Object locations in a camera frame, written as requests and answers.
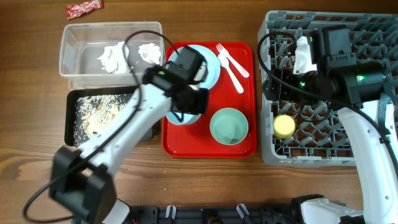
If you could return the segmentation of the light blue bowl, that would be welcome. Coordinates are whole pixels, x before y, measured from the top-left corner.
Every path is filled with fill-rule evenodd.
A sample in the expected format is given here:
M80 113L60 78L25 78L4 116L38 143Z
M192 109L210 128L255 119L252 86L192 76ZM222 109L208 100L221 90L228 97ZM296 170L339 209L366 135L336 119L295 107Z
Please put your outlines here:
M179 113L174 111L169 111L166 114L166 118L169 122L174 125L190 125L199 120L201 114L189 114L189 113Z

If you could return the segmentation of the light blue plate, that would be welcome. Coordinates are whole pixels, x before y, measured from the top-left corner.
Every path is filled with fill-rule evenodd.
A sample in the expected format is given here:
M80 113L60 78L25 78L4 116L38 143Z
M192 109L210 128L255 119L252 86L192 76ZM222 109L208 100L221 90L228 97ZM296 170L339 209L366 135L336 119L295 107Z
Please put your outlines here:
M201 82L197 85L190 85L190 87L194 90L198 90L199 88L206 88L210 90L216 84L220 77L221 67L219 60L210 49L202 45L189 45L189 47L195 49L196 51L201 53L202 56L204 56L204 58L206 59L208 72L206 80L204 82Z

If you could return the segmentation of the yellow plastic cup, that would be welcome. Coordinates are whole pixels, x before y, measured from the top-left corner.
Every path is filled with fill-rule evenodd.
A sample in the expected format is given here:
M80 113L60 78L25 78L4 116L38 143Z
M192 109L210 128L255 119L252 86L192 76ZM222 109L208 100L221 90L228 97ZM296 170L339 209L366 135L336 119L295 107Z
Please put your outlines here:
M295 120L293 117L280 114L274 118L274 136L279 139L291 137L295 132Z

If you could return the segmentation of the green bowl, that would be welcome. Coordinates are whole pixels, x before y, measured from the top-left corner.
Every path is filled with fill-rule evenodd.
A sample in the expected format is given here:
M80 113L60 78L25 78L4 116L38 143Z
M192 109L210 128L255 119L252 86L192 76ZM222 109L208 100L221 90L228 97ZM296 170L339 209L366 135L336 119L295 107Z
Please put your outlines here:
M249 132L245 115L235 108L222 108L210 119L210 133L220 144L233 146L242 142Z

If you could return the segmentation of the white napkin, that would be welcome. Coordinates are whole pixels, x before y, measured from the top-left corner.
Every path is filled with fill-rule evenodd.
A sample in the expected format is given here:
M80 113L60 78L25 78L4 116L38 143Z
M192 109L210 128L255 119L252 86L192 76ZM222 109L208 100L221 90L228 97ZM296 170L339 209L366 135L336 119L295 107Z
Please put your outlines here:
M160 47L154 43L140 45L138 54L147 63L160 64Z
M97 58L102 64L102 70L108 73L123 74L129 73L134 67L129 66L125 58L129 56L129 49L125 42L119 42L114 46L107 46L104 52Z

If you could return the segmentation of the rice and food scraps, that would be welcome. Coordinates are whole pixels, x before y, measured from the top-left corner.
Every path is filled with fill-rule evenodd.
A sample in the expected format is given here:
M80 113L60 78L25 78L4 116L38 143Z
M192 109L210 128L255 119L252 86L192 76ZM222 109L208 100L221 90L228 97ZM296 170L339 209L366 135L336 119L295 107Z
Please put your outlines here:
M79 145L97 135L125 107L131 93L84 96L76 100L73 138Z

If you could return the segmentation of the red snack wrapper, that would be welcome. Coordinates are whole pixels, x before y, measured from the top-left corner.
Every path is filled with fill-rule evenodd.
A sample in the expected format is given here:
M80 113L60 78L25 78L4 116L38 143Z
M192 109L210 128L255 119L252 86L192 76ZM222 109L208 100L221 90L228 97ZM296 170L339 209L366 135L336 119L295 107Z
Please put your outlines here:
M74 19L90 11L103 8L102 0L90 0L81 4L70 5L66 7L67 19Z

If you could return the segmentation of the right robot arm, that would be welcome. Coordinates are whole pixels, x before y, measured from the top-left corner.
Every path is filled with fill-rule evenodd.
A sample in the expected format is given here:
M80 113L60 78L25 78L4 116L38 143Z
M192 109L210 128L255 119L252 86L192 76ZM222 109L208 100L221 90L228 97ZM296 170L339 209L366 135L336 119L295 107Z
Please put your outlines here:
M299 223L396 223L397 134L394 88L377 62L358 63L344 25L311 31L316 74L305 74L287 88L301 98L328 101L338 114L351 150L363 195L353 210L322 196L295 198Z

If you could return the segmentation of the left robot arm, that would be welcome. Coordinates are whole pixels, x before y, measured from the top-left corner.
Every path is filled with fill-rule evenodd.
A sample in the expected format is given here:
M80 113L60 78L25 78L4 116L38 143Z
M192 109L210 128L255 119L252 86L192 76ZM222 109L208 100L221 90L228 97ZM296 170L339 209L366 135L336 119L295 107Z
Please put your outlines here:
M169 111L203 114L209 91L194 90L206 59L183 47L167 66L146 69L142 83L118 115L95 137L74 151L61 147L53 158L50 197L85 223L122 223L126 216L116 196L113 178L129 151Z

